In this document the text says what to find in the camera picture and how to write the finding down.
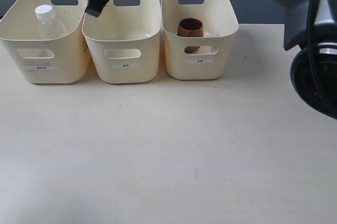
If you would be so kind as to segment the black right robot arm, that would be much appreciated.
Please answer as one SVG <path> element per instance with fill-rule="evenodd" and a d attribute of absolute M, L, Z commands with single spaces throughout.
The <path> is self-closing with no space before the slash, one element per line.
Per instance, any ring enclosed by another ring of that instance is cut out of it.
<path fill-rule="evenodd" d="M 300 98 L 336 118 L 336 0 L 274 0 L 284 8 L 284 49 L 300 47 L 291 82 Z"/>

